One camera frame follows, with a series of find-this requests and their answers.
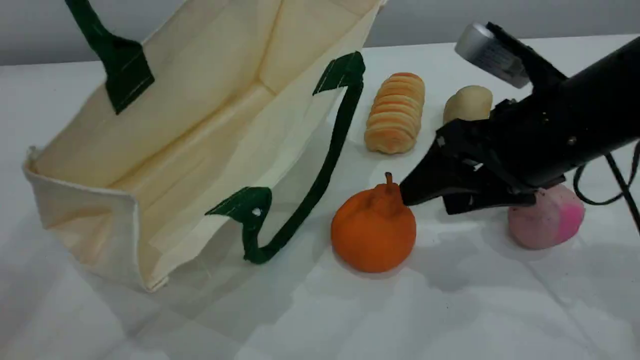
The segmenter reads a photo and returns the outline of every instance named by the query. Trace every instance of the white tablecloth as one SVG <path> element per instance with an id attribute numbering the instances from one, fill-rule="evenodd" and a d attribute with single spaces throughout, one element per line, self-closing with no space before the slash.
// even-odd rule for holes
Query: white tablecloth
<path id="1" fill-rule="evenodd" d="M 570 76 L 633 38 L 526 42 Z M 490 88 L 496 101 L 530 92 L 468 64 L 453 44 L 366 49 L 364 56 L 365 91 L 349 142 L 325 199 L 292 242 L 267 265 L 242 264 L 223 283 L 212 280 L 216 263 L 241 260 L 228 249 L 206 249 L 154 295 L 75 265 L 41 230 L 20 171 L 27 147 L 48 142 L 103 79 L 101 65 L 0 67 L 0 357 L 638 359 L 640 237 L 622 200 L 588 206 L 574 239 L 539 252 L 509 240 L 505 209 L 450 217 L 434 200 L 413 209 L 417 246 L 401 268 L 364 275 L 336 259 L 328 239 L 335 209 L 382 182 L 384 171 L 398 179 L 409 173 L 450 95 L 471 84 Z M 368 153 L 362 132 L 379 85 L 397 71 L 424 79 L 427 126 L 412 153 L 388 158 Z M 615 154 L 627 173 L 630 150 Z M 617 192 L 602 159 L 582 184 L 594 199 Z"/>

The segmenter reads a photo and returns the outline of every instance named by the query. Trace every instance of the canvas tote bag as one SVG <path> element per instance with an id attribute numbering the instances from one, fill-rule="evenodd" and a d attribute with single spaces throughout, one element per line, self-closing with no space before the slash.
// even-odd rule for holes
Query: canvas tote bag
<path id="1" fill-rule="evenodd" d="M 107 77 L 24 162 L 43 226 L 89 271 L 147 291 L 230 219 L 245 259 L 271 259 L 328 186 L 382 1 L 188 0 L 143 44 L 66 1 Z M 274 199 L 343 88 L 309 185 Z M 268 216 L 279 203 L 295 206 Z"/>

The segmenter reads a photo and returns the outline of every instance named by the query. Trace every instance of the black cable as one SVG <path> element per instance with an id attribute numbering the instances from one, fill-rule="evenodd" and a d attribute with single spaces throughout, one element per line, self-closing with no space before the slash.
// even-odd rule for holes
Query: black cable
<path id="1" fill-rule="evenodd" d="M 636 228 L 638 229 L 638 233 L 640 233 L 640 212 L 638 212 L 638 207 L 636 206 L 636 202 L 634 201 L 633 196 L 629 192 L 629 186 L 625 183 L 624 177 L 620 173 L 620 169 L 616 164 L 616 160 L 613 159 L 611 153 L 606 155 L 607 162 L 611 167 L 611 171 L 613 171 L 613 175 L 616 177 L 616 181 L 618 185 L 620 185 L 620 190 L 622 190 L 622 196 L 624 196 L 627 201 L 627 205 L 629 206 L 629 211 L 631 211 L 631 216 L 634 218 L 634 222 L 636 223 Z"/>
<path id="2" fill-rule="evenodd" d="M 634 158 L 633 161 L 631 162 L 631 176 L 629 177 L 629 182 L 626 184 L 627 188 L 631 187 L 631 184 L 634 182 L 634 179 L 636 178 L 636 173 L 638 170 L 638 163 L 640 163 L 640 142 L 638 142 L 636 144 L 636 147 L 634 148 Z M 575 171 L 575 175 L 573 176 L 573 190 L 575 192 L 575 194 L 578 196 L 578 198 L 582 201 L 584 201 L 585 203 L 589 204 L 589 205 L 594 205 L 594 206 L 603 206 L 603 205 L 609 205 L 612 204 L 618 200 L 620 200 L 623 197 L 623 193 L 619 193 L 616 196 L 612 197 L 609 200 L 606 201 L 602 201 L 602 202 L 597 202 L 597 201 L 593 201 L 591 199 L 589 199 L 588 197 L 586 197 L 582 191 L 580 191 L 580 179 L 582 179 L 582 173 L 584 172 L 584 169 L 587 167 L 587 165 L 583 165 L 581 167 L 579 167 L 578 169 L 576 169 Z"/>
<path id="3" fill-rule="evenodd" d="M 634 158 L 631 164 L 631 175 L 629 177 L 628 183 L 626 183 L 624 177 L 622 177 L 620 168 L 618 167 L 616 160 L 613 158 L 613 155 L 609 153 L 605 155 L 605 158 L 607 159 L 609 167 L 613 172 L 613 176 L 616 178 L 616 182 L 620 187 L 621 193 L 603 202 L 595 202 L 587 198 L 586 196 L 584 196 L 584 194 L 580 191 L 579 183 L 580 183 L 580 179 L 582 178 L 582 173 L 584 172 L 586 165 L 579 167 L 575 171 L 575 175 L 573 177 L 573 190 L 580 200 L 586 202 L 589 205 L 594 205 L 594 206 L 609 205 L 609 204 L 612 204 L 613 202 L 620 200 L 622 197 L 624 197 L 625 201 L 627 202 L 627 206 L 629 207 L 629 211 L 631 212 L 631 216 L 633 217 L 634 222 L 636 223 L 636 228 L 638 230 L 638 233 L 640 233 L 640 211 L 638 211 L 636 202 L 633 196 L 631 196 L 631 193 L 629 192 L 629 187 L 631 186 L 631 184 L 634 182 L 634 179 L 636 178 L 638 164 L 640 163 L 640 142 L 637 142 L 636 147 L 634 148 Z"/>

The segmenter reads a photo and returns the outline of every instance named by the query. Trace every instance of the green bag handle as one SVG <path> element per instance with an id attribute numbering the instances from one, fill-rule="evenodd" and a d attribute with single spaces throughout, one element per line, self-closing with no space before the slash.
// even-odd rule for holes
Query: green bag handle
<path id="1" fill-rule="evenodd" d="M 111 34 L 89 0 L 65 0 L 86 41 L 107 73 L 106 88 L 116 114 L 124 111 L 154 81 L 142 45 Z"/>
<path id="2" fill-rule="evenodd" d="M 280 249 L 287 245 L 293 234 L 324 195 L 333 170 L 338 163 L 353 120 L 353 114 L 362 94 L 364 70 L 364 61 L 358 51 L 332 60 L 324 70 L 324 74 L 314 90 L 314 95 L 325 90 L 347 87 L 335 119 L 329 151 L 311 189 L 291 218 L 267 245 L 258 246 L 258 234 L 271 207 L 271 189 L 243 188 L 206 213 L 206 215 L 228 216 L 242 223 L 242 241 L 246 260 L 255 264 L 263 264 L 273 258 Z"/>

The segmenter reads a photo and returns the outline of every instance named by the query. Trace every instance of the plastic toy food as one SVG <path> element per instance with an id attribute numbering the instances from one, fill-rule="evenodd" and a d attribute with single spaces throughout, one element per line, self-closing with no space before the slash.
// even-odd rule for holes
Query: plastic toy food
<path id="1" fill-rule="evenodd" d="M 478 85 L 466 86 L 449 98 L 442 120 L 446 124 L 454 119 L 469 121 L 488 119 L 492 105 L 491 90 Z"/>
<path id="2" fill-rule="evenodd" d="M 509 230 L 528 249 L 547 249 L 572 238 L 584 220 L 584 204 L 564 185 L 536 194 L 536 205 L 509 208 Z"/>
<path id="3" fill-rule="evenodd" d="M 418 75 L 391 75 L 378 90 L 367 120 L 367 148 L 385 154 L 411 150 L 422 127 L 423 106 L 424 83 Z"/>
<path id="4" fill-rule="evenodd" d="M 387 172 L 387 183 L 352 196 L 331 224 L 335 253 L 362 272 L 386 272 L 400 265 L 415 245 L 415 217 Z"/>

